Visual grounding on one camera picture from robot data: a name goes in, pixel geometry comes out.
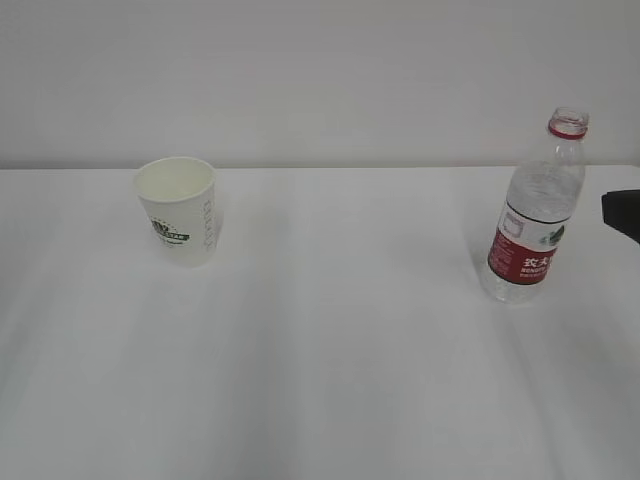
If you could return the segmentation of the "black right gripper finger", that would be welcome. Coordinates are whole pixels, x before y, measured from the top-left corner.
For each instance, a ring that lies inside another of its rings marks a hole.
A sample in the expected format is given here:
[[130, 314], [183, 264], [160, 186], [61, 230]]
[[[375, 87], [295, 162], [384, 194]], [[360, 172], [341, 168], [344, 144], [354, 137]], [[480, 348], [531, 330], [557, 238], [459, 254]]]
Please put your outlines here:
[[603, 222], [640, 243], [640, 190], [610, 191], [601, 196]]

